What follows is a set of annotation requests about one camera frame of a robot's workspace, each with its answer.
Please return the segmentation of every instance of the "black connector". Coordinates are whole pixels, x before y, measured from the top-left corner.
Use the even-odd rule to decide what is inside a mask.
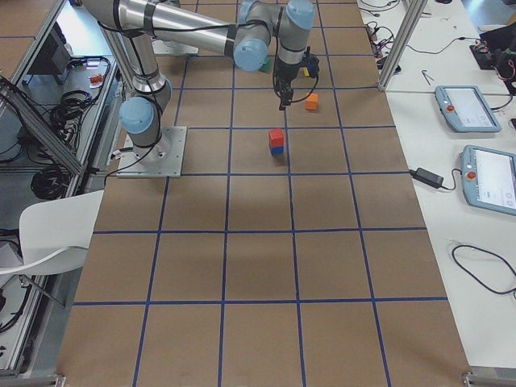
[[[430,187],[437,189],[443,186],[444,177],[429,172],[426,169],[418,168],[415,171],[411,169],[410,175],[413,179],[421,181],[422,183],[429,185]]]

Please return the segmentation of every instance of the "chair leg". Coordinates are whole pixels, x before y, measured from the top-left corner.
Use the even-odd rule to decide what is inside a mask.
[[[57,298],[55,298],[54,296],[52,296],[48,291],[46,291],[45,289],[43,289],[41,286],[39,286],[38,284],[36,284],[30,277],[26,276],[25,274],[20,274],[19,276],[19,279],[20,281],[23,283],[24,281],[28,282],[29,284],[31,284],[32,286],[35,287],[36,290],[38,290],[39,292],[41,292],[42,294],[44,294],[45,296],[47,296],[48,298],[50,298],[52,301],[54,301],[55,303],[61,305],[63,307],[63,309],[65,308],[65,304],[64,302],[61,302],[59,301]]]

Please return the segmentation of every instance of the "orange cube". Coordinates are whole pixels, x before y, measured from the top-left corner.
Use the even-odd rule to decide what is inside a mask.
[[[318,104],[319,104],[319,96],[317,95],[317,93],[312,93],[305,100],[305,109],[307,109],[308,111],[317,110]]]

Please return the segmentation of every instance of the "white chair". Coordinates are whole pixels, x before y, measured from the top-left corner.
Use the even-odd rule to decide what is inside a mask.
[[[0,275],[18,274],[22,282],[64,307],[30,276],[66,273],[84,265],[103,194],[96,191],[26,208],[19,220],[23,265],[2,268],[0,261]]]

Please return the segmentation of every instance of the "light blue joint cap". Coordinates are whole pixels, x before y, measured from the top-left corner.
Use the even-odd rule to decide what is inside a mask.
[[[233,59],[242,70],[257,71],[267,57],[267,50],[267,44],[263,40],[242,40],[233,51]]]
[[[127,132],[139,135],[152,125],[154,106],[145,98],[133,97],[122,104],[119,116]]]
[[[287,15],[298,27],[310,30],[314,25],[314,4],[309,0],[290,0],[287,4]]]
[[[237,19],[239,24],[245,23],[248,19],[249,11],[252,5],[258,0],[245,0],[240,7],[239,17]]]

